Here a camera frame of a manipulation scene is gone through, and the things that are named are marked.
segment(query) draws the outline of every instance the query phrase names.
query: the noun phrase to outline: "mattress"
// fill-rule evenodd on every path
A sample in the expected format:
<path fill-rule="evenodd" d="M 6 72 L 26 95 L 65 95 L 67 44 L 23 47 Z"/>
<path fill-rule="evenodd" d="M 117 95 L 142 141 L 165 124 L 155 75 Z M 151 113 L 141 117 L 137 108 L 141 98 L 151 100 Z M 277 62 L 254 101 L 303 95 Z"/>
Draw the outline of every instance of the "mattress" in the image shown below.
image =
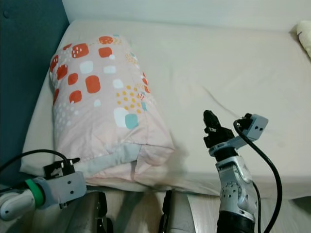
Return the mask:
<path fill-rule="evenodd" d="M 227 128 L 245 113 L 269 119 L 256 144 L 278 168 L 284 198 L 311 196 L 311 62 L 288 33 L 125 21 L 74 21 L 59 47 L 102 34 L 121 34 L 148 77 L 170 129 L 175 153 L 136 182 L 98 180 L 101 186 L 146 191 L 177 188 L 218 195 L 215 159 L 203 142 L 203 112 L 212 110 Z M 24 151 L 52 149 L 52 88 L 47 75 Z M 276 196 L 268 165 L 248 146 L 239 149 L 262 197 Z M 21 171 L 43 175 L 46 154 L 22 160 Z"/>

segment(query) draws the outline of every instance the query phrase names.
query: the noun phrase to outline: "pillow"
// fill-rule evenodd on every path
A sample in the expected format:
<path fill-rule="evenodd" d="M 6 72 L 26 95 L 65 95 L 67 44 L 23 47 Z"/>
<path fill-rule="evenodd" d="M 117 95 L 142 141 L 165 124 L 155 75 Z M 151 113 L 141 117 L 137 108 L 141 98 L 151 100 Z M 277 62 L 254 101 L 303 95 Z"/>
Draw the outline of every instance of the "pillow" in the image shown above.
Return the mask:
<path fill-rule="evenodd" d="M 132 180 L 173 152 L 146 75 L 123 37 L 64 46 L 52 58 L 50 76 L 55 149 L 79 157 L 75 167 L 85 177 Z"/>
<path fill-rule="evenodd" d="M 297 35 L 302 47 L 311 58 L 311 21 L 301 21 L 297 25 Z"/>

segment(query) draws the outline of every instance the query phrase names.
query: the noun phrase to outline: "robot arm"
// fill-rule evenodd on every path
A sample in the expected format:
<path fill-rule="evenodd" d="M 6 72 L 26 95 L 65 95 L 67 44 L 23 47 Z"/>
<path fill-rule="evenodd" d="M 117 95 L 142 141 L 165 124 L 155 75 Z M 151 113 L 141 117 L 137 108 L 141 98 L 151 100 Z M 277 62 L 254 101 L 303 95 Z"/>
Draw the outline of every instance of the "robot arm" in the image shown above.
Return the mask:
<path fill-rule="evenodd" d="M 0 218 L 13 220 L 35 208 L 46 209 L 59 204 L 60 208 L 86 194 L 86 182 L 82 172 L 75 172 L 73 163 L 66 165 L 57 161 L 44 167 L 46 179 L 42 177 L 26 180 L 22 193 L 10 192 L 0 197 Z"/>
<path fill-rule="evenodd" d="M 204 138 L 209 154 L 216 158 L 216 168 L 221 181 L 220 209 L 217 233 L 254 233 L 255 211 L 258 207 L 252 176 L 244 159 L 237 149 L 246 145 L 240 137 L 234 137 L 232 131 L 221 127 L 217 117 L 211 111 L 204 112 Z M 259 139 L 268 119 L 246 114 L 241 121 L 242 132 L 251 141 Z"/>

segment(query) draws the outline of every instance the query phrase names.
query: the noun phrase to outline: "pink pillowcase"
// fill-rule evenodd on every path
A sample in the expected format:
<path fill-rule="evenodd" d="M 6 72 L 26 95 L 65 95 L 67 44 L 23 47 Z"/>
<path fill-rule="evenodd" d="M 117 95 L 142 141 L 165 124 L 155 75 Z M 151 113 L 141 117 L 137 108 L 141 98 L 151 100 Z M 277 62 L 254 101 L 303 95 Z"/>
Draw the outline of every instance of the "pink pillowcase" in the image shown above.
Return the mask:
<path fill-rule="evenodd" d="M 72 42 L 51 61 L 55 149 L 87 178 L 123 178 L 163 164 L 174 146 L 146 75 L 118 35 Z"/>

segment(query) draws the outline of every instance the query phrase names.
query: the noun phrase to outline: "upholstered headboard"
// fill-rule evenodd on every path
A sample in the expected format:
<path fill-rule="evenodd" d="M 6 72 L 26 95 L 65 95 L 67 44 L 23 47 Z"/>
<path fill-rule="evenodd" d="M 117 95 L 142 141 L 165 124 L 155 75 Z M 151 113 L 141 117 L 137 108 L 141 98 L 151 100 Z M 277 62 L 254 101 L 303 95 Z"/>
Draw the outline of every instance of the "upholstered headboard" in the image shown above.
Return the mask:
<path fill-rule="evenodd" d="M 63 0 L 70 22 L 114 19 L 289 32 L 310 0 Z"/>
<path fill-rule="evenodd" d="M 0 165 L 22 152 L 50 59 L 69 25 L 61 0 L 1 0 Z M 20 161 L 0 175 L 0 183 L 24 180 Z"/>

